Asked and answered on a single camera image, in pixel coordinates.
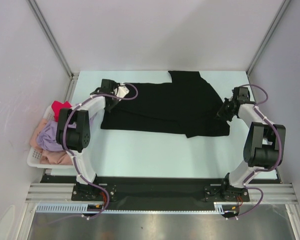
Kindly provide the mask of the black t shirt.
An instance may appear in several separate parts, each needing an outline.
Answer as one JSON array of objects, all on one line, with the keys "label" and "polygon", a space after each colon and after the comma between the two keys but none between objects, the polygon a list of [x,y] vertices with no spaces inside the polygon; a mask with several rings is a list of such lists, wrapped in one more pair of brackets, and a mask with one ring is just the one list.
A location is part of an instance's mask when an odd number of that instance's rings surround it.
[{"label": "black t shirt", "polygon": [[217,117],[223,105],[197,71],[169,71],[168,83],[132,83],[126,100],[104,113],[106,130],[182,134],[187,138],[223,137],[230,126]]}]

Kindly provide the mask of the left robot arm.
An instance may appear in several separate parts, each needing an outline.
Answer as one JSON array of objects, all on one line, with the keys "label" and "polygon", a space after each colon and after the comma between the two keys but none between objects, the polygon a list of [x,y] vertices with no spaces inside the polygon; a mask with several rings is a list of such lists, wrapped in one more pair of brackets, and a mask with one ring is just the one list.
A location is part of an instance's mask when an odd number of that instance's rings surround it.
[{"label": "left robot arm", "polygon": [[106,190],[95,182],[97,174],[91,165],[87,148],[92,146],[94,117],[103,110],[114,108],[128,93],[125,84],[103,79],[101,86],[88,99],[73,107],[62,107],[59,111],[55,139],[70,157],[76,171],[72,200],[93,201],[101,195],[103,201],[107,201]]}]

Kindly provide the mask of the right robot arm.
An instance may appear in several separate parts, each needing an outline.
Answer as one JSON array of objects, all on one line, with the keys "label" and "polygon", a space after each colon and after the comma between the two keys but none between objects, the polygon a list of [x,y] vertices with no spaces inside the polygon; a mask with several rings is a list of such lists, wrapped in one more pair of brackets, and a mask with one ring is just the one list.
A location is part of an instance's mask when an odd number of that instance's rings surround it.
[{"label": "right robot arm", "polygon": [[248,194],[247,187],[259,173],[275,170],[283,161],[286,128],[269,120],[251,100],[247,85],[235,87],[233,96],[225,98],[217,113],[221,120],[232,121],[237,117],[249,127],[243,148],[243,161],[223,178],[220,197],[235,201]]}]

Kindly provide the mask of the red t shirt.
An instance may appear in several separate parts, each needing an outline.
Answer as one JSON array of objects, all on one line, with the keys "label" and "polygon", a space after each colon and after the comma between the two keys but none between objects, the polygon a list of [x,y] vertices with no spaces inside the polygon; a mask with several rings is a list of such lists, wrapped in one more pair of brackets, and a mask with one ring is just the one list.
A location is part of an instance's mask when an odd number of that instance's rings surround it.
[{"label": "red t shirt", "polygon": [[51,109],[53,110],[53,113],[54,113],[54,120],[56,122],[58,122],[58,119],[59,119],[59,113],[60,113],[60,110],[63,109],[63,108],[71,108],[72,105],[68,102],[68,101],[65,101],[65,102],[59,102],[59,101],[54,101],[51,105]]}]

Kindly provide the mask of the lilac t shirt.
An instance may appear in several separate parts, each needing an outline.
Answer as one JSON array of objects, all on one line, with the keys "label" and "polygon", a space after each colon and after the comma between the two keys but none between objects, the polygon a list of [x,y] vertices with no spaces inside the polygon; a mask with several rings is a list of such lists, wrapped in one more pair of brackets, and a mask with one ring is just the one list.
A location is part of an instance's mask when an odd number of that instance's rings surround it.
[{"label": "lilac t shirt", "polygon": [[63,151],[62,145],[56,141],[57,122],[43,118],[33,133],[29,144],[38,151]]}]

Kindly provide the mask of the pink t shirt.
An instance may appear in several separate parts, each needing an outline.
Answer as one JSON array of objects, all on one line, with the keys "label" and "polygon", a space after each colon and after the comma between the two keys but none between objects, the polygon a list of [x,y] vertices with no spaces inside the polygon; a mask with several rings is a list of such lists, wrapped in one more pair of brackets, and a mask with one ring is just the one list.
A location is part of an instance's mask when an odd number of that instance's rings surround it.
[{"label": "pink t shirt", "polygon": [[62,164],[62,165],[72,165],[70,156],[66,151],[53,152],[48,150],[42,150],[42,161],[49,161],[51,165]]}]

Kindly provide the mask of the white laundry basket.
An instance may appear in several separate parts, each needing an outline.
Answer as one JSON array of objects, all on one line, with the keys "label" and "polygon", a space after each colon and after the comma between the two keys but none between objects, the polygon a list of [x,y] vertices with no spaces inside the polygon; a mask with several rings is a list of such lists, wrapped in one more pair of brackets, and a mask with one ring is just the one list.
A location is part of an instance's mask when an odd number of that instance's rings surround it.
[{"label": "white laundry basket", "polygon": [[[49,120],[54,120],[54,112],[51,108],[51,105],[49,105],[42,117],[42,120],[39,122],[38,127],[39,130],[43,129],[43,127],[45,126],[45,124],[49,121]],[[42,161],[42,151],[39,150],[38,147],[33,147],[32,145],[30,145],[30,150],[26,159],[27,164],[30,167],[34,167],[34,168],[42,168],[42,169],[72,169],[73,165],[64,165],[64,164],[50,164],[49,161]]]}]

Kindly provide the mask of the left aluminium corner post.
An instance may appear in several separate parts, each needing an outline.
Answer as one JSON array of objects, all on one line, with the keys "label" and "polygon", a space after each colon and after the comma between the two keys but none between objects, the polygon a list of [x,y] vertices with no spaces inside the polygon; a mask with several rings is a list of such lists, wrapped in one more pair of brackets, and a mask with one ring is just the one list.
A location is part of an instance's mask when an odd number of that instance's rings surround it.
[{"label": "left aluminium corner post", "polygon": [[36,20],[38,21],[39,26],[41,27],[41,30],[43,31],[45,37],[47,38],[52,50],[54,51],[58,61],[60,62],[63,70],[65,71],[66,75],[72,79],[73,77],[73,73],[70,69],[70,66],[59,46],[59,44],[57,43],[56,38],[54,37],[54,34],[43,14],[43,12],[41,11],[37,1],[35,0],[27,0],[26,1],[34,15],[34,17],[36,18]]}]

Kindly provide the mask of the aluminium corner post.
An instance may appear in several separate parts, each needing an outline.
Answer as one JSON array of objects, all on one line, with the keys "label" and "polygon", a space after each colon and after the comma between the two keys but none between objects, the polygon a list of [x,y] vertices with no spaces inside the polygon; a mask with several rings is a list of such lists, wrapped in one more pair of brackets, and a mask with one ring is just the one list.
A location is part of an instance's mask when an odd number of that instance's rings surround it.
[{"label": "aluminium corner post", "polygon": [[59,44],[57,43],[56,38],[54,37],[54,34],[43,14],[43,12],[41,11],[37,1],[35,0],[27,0],[26,1],[34,15],[34,17],[36,18],[36,20],[38,21],[39,26],[41,27],[41,30],[43,31],[45,37],[47,38],[52,50],[54,51],[58,61],[60,62],[63,70],[65,71],[66,75],[72,79],[73,77],[73,73],[70,69],[70,66],[59,46]]},{"label": "aluminium corner post", "polygon": [[249,66],[247,67],[246,74],[247,74],[248,78],[250,77],[251,73],[253,72],[255,66],[257,65],[262,54],[264,53],[266,47],[270,43],[270,40],[272,39],[274,33],[276,32],[281,20],[283,19],[286,11],[288,10],[291,2],[292,2],[292,0],[282,1],[277,13],[275,14],[275,17],[273,18],[268,30],[266,31],[265,36],[262,39],[256,53],[254,54]]}]

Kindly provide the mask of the aluminium front rail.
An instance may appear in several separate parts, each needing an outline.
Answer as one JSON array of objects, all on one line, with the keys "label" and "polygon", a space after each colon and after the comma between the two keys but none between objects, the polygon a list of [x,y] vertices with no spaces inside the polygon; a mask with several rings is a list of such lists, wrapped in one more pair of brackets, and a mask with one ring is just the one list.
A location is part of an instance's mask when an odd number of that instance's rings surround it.
[{"label": "aluminium front rail", "polygon": [[[28,202],[70,202],[72,197],[78,197],[79,192],[72,183],[34,183],[31,184],[26,200]],[[263,204],[291,204],[298,203],[292,184],[251,184],[247,195],[252,203],[261,197],[259,190],[263,191]]]}]

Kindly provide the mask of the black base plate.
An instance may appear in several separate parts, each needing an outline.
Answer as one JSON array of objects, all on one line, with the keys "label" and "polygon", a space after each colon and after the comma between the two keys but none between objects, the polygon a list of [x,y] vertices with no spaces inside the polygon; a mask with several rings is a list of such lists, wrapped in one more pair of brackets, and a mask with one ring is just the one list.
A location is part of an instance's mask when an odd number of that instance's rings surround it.
[{"label": "black base plate", "polygon": [[221,178],[149,178],[98,177],[95,184],[81,184],[73,176],[44,175],[40,181],[48,186],[69,187],[74,202],[109,204],[108,210],[123,211],[207,211],[214,202],[249,203],[252,193],[230,187]]}]

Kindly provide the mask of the right aluminium corner post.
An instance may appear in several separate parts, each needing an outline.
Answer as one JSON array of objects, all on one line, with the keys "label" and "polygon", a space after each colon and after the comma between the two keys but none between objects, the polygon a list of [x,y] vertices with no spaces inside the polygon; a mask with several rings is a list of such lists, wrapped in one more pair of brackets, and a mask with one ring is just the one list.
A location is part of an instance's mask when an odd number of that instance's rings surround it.
[{"label": "right aluminium corner post", "polygon": [[288,10],[291,2],[292,2],[292,0],[282,1],[277,13],[275,14],[275,17],[273,18],[268,30],[266,31],[265,36],[262,39],[256,53],[254,54],[249,66],[247,67],[246,74],[247,74],[248,78],[250,77],[251,73],[253,72],[255,66],[257,65],[262,54],[264,53],[266,47],[270,43],[270,40],[272,39],[274,33],[276,32],[281,20],[283,19],[286,11]]}]

